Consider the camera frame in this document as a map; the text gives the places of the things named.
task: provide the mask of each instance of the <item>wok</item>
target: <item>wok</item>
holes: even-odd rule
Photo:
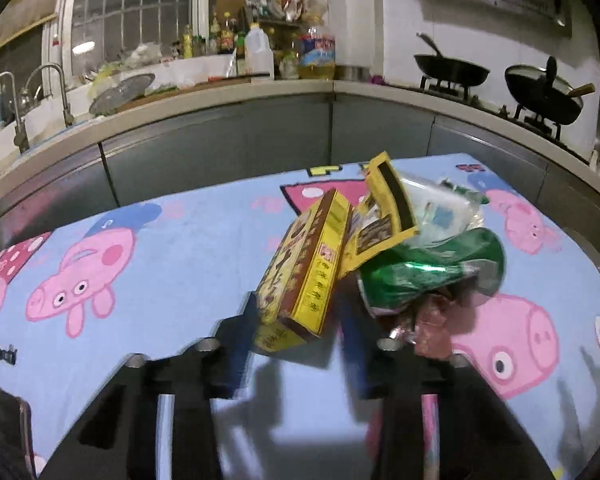
[[[547,60],[546,68],[510,66],[505,70],[504,78],[518,104],[556,124],[573,123],[584,106],[582,96],[596,90],[592,84],[574,89],[557,76],[557,63],[553,56]]]
[[[464,87],[481,85],[487,79],[490,72],[487,68],[461,59],[444,57],[427,34],[418,33],[417,36],[436,51],[435,54],[416,54],[414,56],[420,70],[429,77]]]

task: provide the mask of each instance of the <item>tablecloth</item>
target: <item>tablecloth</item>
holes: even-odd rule
[[[557,478],[600,444],[600,275],[581,249],[474,158],[394,161],[399,171],[486,193],[485,226],[506,249],[499,294],[455,336],[506,400]],[[177,354],[212,333],[257,287],[296,211],[330,187],[356,203],[362,169],[293,171],[164,196],[88,218],[0,254],[0,387],[30,403],[42,467],[122,359]],[[337,336],[254,355],[237,399],[214,403],[229,479],[365,479],[378,404],[348,390]],[[161,403],[159,478],[170,478],[170,409]]]

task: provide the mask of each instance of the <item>phone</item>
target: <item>phone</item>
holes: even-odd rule
[[[18,478],[36,478],[29,403],[0,388],[0,454]]]

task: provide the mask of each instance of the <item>yellow food package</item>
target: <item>yellow food package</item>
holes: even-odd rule
[[[418,234],[413,207],[387,152],[369,161],[365,183],[369,195],[353,210],[340,277]]]
[[[286,231],[256,291],[256,345],[273,352],[320,337],[351,206],[331,189]]]

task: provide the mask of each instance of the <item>kitchen cabinet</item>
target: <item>kitchen cabinet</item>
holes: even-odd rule
[[[246,101],[142,126],[102,143],[121,205],[329,163],[323,95]]]
[[[600,254],[600,195],[576,176],[549,163],[538,209],[563,230],[574,230]]]
[[[115,207],[99,148],[82,150],[0,200],[0,251]]]
[[[427,155],[448,153],[477,158],[530,202],[536,202],[547,161],[531,150],[472,124],[436,116]]]
[[[398,103],[337,95],[333,103],[331,163],[427,155],[434,115]]]
[[[246,102],[247,177],[330,163],[330,98],[326,95]]]

